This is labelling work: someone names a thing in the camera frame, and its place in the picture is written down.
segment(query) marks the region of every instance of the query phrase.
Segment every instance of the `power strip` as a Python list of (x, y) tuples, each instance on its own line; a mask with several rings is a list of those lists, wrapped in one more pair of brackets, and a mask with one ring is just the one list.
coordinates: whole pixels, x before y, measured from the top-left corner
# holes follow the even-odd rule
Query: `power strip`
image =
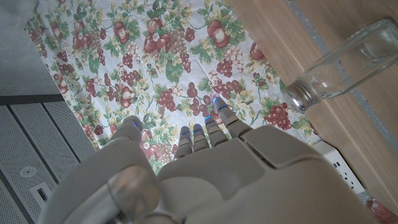
[(349, 168), (343, 156), (331, 145), (324, 141), (320, 141), (312, 146), (314, 150), (320, 153), (330, 164), (336, 169), (340, 177), (346, 182), (356, 194), (365, 191), (354, 172)]

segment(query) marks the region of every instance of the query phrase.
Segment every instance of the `metal vent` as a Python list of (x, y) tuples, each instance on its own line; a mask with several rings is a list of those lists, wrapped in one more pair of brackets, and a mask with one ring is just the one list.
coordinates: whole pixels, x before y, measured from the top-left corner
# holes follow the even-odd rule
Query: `metal vent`
[(64, 101), (44, 103), (44, 106), (80, 161), (84, 161), (95, 152), (75, 115)]
[(0, 181), (0, 223), (27, 224), (6, 186)]
[[(17, 122), (6, 106), (0, 106), (0, 169), (14, 189), (33, 221), (37, 221), (41, 208), (29, 192), (42, 182), (46, 182), (51, 191), (56, 184), (38, 155), (25, 137)], [(23, 177), (21, 171), (34, 167), (36, 174)]]
[(77, 167), (76, 157), (40, 103), (11, 108), (59, 181)]

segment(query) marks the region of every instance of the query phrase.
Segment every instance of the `floral tablecloth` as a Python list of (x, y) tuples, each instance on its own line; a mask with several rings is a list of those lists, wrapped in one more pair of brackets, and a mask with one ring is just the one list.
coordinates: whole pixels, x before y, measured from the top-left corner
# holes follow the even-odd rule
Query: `floral tablecloth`
[(183, 125), (208, 115), (222, 123), (211, 104), (218, 95), (254, 128), (320, 139), (284, 103), (277, 72), (224, 1), (40, 0), (26, 30), (92, 143), (104, 146), (137, 115), (156, 172)]

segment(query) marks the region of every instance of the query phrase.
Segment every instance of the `wooden table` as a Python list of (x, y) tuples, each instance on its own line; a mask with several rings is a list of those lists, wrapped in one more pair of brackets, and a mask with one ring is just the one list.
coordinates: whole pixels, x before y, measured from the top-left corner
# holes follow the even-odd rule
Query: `wooden table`
[[(286, 85), (356, 31), (385, 17), (398, 21), (396, 0), (227, 2)], [(398, 213), (397, 111), (396, 64), (354, 93), (307, 111), (324, 141), (340, 150), (366, 190), (394, 213)]]

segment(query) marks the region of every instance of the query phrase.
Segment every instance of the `floor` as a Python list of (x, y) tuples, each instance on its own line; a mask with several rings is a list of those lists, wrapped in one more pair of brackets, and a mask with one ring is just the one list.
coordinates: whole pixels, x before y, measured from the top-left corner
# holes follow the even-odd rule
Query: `floor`
[(0, 96), (59, 94), (24, 30), (36, 0), (0, 2)]

